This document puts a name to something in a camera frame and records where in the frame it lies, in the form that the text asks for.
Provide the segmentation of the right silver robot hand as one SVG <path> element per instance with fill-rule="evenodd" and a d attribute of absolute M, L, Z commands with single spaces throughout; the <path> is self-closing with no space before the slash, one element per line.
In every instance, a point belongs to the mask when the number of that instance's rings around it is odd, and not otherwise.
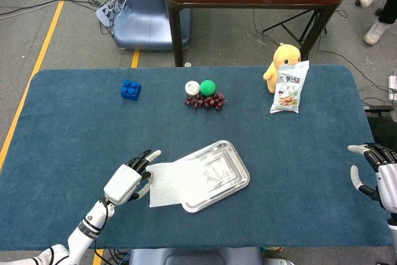
<path fill-rule="evenodd" d="M 385 210 L 396 214 L 396 152 L 377 143 L 349 145 L 348 150 L 364 156 L 377 180 L 377 189 L 368 187 L 360 180 L 358 167 L 352 165 L 350 178 L 353 186 L 373 200 L 379 201 Z"/>

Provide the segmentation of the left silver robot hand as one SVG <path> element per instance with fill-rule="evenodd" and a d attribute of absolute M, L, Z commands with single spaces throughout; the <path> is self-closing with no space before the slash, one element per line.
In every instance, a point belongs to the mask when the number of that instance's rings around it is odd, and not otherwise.
<path fill-rule="evenodd" d="M 145 150 L 122 164 L 104 187 L 105 200 L 119 206 L 141 199 L 149 191 L 149 182 L 154 176 L 146 167 L 160 155 L 161 150 Z"/>

